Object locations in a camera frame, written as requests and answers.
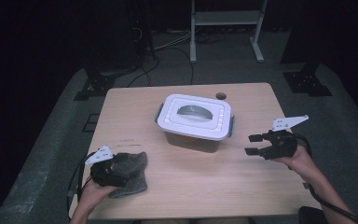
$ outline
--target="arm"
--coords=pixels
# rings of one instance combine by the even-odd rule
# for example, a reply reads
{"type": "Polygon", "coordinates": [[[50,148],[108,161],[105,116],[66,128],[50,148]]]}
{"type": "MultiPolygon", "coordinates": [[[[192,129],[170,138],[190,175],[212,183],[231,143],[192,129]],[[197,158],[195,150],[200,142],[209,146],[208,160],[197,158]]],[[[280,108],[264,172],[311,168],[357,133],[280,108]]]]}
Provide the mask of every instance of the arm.
{"type": "Polygon", "coordinates": [[[95,206],[117,187],[101,187],[92,179],[83,188],[80,202],[71,218],[71,224],[85,224],[95,206]]]}
{"type": "MultiPolygon", "coordinates": [[[[330,184],[324,174],[318,169],[306,149],[302,146],[298,146],[295,155],[292,158],[279,158],[274,161],[281,162],[289,166],[293,171],[298,173],[303,180],[311,184],[316,193],[325,201],[352,213],[350,208],[344,203],[341,197],[338,195],[334,187],[330,184]]],[[[342,216],[339,213],[331,210],[330,208],[322,205],[324,215],[330,224],[349,224],[354,223],[350,219],[342,216]]]]}

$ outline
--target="wire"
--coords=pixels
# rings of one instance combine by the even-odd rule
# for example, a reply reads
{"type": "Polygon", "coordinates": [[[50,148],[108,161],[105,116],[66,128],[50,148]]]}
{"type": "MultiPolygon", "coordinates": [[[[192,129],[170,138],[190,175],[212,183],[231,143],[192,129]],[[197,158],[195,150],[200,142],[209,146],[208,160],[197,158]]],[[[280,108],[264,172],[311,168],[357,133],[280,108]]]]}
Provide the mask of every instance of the wire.
{"type": "Polygon", "coordinates": [[[158,46],[158,47],[154,47],[154,50],[164,49],[164,48],[179,44],[179,43],[189,39],[190,35],[191,35],[191,32],[187,31],[185,35],[183,35],[183,36],[181,36],[181,37],[179,37],[177,39],[174,39],[173,41],[169,42],[168,44],[158,46]]]}
{"type": "Polygon", "coordinates": [[[91,181],[91,175],[87,178],[87,181],[86,181],[86,183],[84,183],[84,185],[83,185],[83,187],[82,187],[82,190],[83,190],[83,188],[87,185],[87,183],[89,183],[90,181],[91,181]]]}
{"type": "MultiPolygon", "coordinates": [[[[310,157],[312,158],[312,153],[310,150],[310,142],[307,140],[307,138],[305,138],[304,136],[300,135],[300,134],[293,134],[296,138],[301,139],[302,141],[304,141],[304,143],[306,144],[306,150],[307,152],[310,154],[310,157]]],[[[325,201],[323,198],[321,198],[316,192],[315,189],[313,188],[313,186],[310,184],[310,195],[312,195],[312,197],[320,204],[325,205],[326,207],[330,208],[331,210],[341,214],[344,217],[349,218],[350,220],[354,221],[355,223],[358,223],[358,217],[352,213],[349,213],[327,201],[325,201]]]]}
{"type": "Polygon", "coordinates": [[[156,68],[158,67],[158,65],[159,65],[159,58],[156,56],[156,59],[157,59],[156,65],[155,65],[154,67],[152,67],[149,71],[145,71],[145,70],[144,70],[144,72],[143,72],[141,75],[135,77],[135,78],[127,85],[127,88],[128,88],[136,79],[138,79],[139,77],[142,77],[142,76],[144,76],[144,75],[147,76],[147,81],[148,81],[149,84],[151,85],[150,76],[148,75],[148,73],[151,72],[151,71],[153,71],[154,69],[156,69],[156,68]]]}
{"type": "MultiPolygon", "coordinates": [[[[71,179],[70,179],[69,185],[68,185],[68,194],[67,194],[67,196],[66,196],[66,210],[67,210],[68,216],[69,216],[69,210],[70,210],[70,201],[69,201],[70,197],[69,197],[69,192],[72,192],[72,191],[71,191],[71,187],[72,187],[72,183],[74,182],[74,179],[75,179],[75,175],[76,175],[76,173],[77,173],[77,170],[78,170],[80,167],[84,167],[84,162],[85,162],[89,157],[91,157],[92,155],[94,155],[94,153],[95,153],[95,152],[92,152],[92,153],[90,153],[89,155],[86,154],[86,155],[80,160],[79,164],[77,165],[77,167],[75,168],[74,172],[72,173],[72,176],[71,176],[71,179]]],[[[79,170],[79,176],[78,176],[79,179],[80,179],[80,177],[83,178],[83,171],[84,171],[84,168],[83,168],[83,169],[80,168],[80,170],[79,170]]],[[[82,186],[81,186],[81,181],[79,181],[79,183],[80,183],[80,187],[79,187],[79,185],[77,185],[77,201],[79,201],[79,200],[80,200],[80,197],[81,197],[81,191],[80,191],[80,194],[78,193],[78,192],[79,192],[79,188],[82,188],[82,186]]]]}
{"type": "Polygon", "coordinates": [[[135,43],[138,43],[138,41],[140,41],[142,39],[142,30],[139,28],[132,28],[132,30],[137,30],[139,31],[139,37],[137,40],[133,40],[135,43]]]}

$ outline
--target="dark background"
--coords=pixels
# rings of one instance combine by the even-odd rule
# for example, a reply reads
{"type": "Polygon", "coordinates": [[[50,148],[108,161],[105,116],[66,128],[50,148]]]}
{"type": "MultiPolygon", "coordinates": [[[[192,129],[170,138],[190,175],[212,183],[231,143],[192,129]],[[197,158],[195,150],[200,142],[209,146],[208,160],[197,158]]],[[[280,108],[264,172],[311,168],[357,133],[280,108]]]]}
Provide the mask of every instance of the dark background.
{"type": "MultiPolygon", "coordinates": [[[[197,8],[257,9],[260,4],[199,0],[197,8]]],[[[145,45],[134,44],[131,28],[189,29],[190,7],[190,0],[0,1],[0,205],[72,75],[85,63],[137,64],[145,45]],[[145,4],[149,22],[143,17],[145,4]]],[[[263,30],[289,28],[282,63],[317,55],[358,104],[358,1],[269,1],[263,30]]]]}

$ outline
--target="gray object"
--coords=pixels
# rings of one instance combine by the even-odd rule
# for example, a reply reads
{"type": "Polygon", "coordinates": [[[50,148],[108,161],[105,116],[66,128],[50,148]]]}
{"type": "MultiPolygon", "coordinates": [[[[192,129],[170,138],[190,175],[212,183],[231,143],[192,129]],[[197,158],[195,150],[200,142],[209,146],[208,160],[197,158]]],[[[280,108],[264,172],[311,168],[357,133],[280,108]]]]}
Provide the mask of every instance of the gray object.
{"type": "Polygon", "coordinates": [[[204,107],[198,105],[185,105],[178,109],[178,114],[180,115],[197,115],[202,116],[206,119],[212,119],[213,114],[211,111],[205,109],[204,107]]]}
{"type": "Polygon", "coordinates": [[[130,178],[126,187],[113,191],[109,194],[109,198],[123,198],[147,190],[145,179],[146,153],[118,153],[115,158],[116,161],[113,164],[115,172],[128,175],[130,178]]]}

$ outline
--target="cable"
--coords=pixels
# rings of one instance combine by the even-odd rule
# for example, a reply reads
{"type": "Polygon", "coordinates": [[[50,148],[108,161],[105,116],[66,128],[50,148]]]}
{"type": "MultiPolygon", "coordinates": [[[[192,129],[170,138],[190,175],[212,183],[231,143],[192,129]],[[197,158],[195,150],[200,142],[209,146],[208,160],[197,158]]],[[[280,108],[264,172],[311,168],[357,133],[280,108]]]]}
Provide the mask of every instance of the cable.
{"type": "MultiPolygon", "coordinates": [[[[312,153],[310,150],[310,142],[307,140],[307,138],[305,138],[304,136],[300,135],[300,134],[293,134],[296,138],[301,139],[302,141],[304,141],[304,143],[306,144],[306,150],[307,152],[310,154],[310,157],[312,158],[312,153]]],[[[358,217],[352,213],[349,213],[327,201],[325,201],[323,198],[321,198],[316,192],[315,189],[313,188],[313,186],[310,184],[310,195],[312,195],[312,197],[320,204],[325,205],[326,207],[330,208],[331,210],[341,214],[344,217],[349,218],[350,220],[354,221],[355,223],[358,223],[358,217]]]]}
{"type": "Polygon", "coordinates": [[[188,31],[187,34],[169,42],[168,44],[165,44],[165,45],[162,45],[162,46],[158,46],[158,47],[154,47],[154,50],[159,50],[159,49],[164,49],[164,48],[167,48],[167,47],[170,47],[170,46],[173,46],[173,45],[176,45],[176,44],[179,44],[180,42],[183,42],[187,39],[190,38],[190,32],[188,31]]]}
{"type": "Polygon", "coordinates": [[[158,65],[159,65],[159,58],[156,56],[156,59],[157,59],[156,65],[155,65],[154,67],[152,67],[149,71],[145,71],[145,70],[144,70],[144,72],[143,72],[141,75],[139,75],[138,77],[135,77],[135,78],[127,85],[127,88],[128,88],[136,79],[138,79],[139,77],[142,77],[142,76],[144,76],[144,75],[147,75],[147,81],[148,81],[149,84],[151,85],[151,83],[150,83],[150,76],[148,75],[148,73],[151,72],[151,71],[153,71],[154,69],[156,69],[156,68],[158,67],[158,65]]]}
{"type": "Polygon", "coordinates": [[[139,29],[139,28],[132,28],[132,30],[137,30],[137,31],[139,31],[139,37],[138,37],[138,39],[137,40],[133,40],[135,43],[138,43],[138,41],[140,41],[141,39],[142,39],[142,30],[141,29],[139,29]]]}
{"type": "Polygon", "coordinates": [[[70,210],[70,201],[69,201],[70,197],[69,197],[69,192],[72,192],[72,191],[71,191],[71,187],[72,187],[72,183],[74,182],[74,179],[75,179],[75,175],[76,175],[76,173],[77,173],[77,170],[80,168],[80,170],[79,170],[79,176],[78,176],[78,178],[79,178],[79,181],[78,181],[78,182],[79,182],[80,187],[79,187],[79,185],[77,185],[77,187],[76,187],[76,190],[77,190],[77,201],[79,201],[79,200],[80,200],[80,197],[81,197],[81,189],[82,189],[82,184],[81,184],[82,181],[80,180],[80,178],[83,178],[84,162],[85,162],[86,160],[88,160],[89,157],[91,157],[92,155],[94,155],[94,153],[95,153],[95,152],[92,152],[92,153],[90,153],[89,155],[85,155],[85,156],[80,160],[79,164],[77,165],[77,167],[75,168],[74,172],[72,173],[71,180],[69,181],[69,185],[68,185],[68,195],[66,196],[66,210],[67,210],[68,216],[69,216],[69,210],[70,210]]]}
{"type": "Polygon", "coordinates": [[[148,74],[148,72],[145,70],[143,63],[142,63],[141,68],[142,68],[142,70],[144,71],[144,73],[146,74],[147,86],[148,86],[148,87],[151,87],[151,86],[152,86],[152,79],[151,79],[150,75],[148,74]]]}

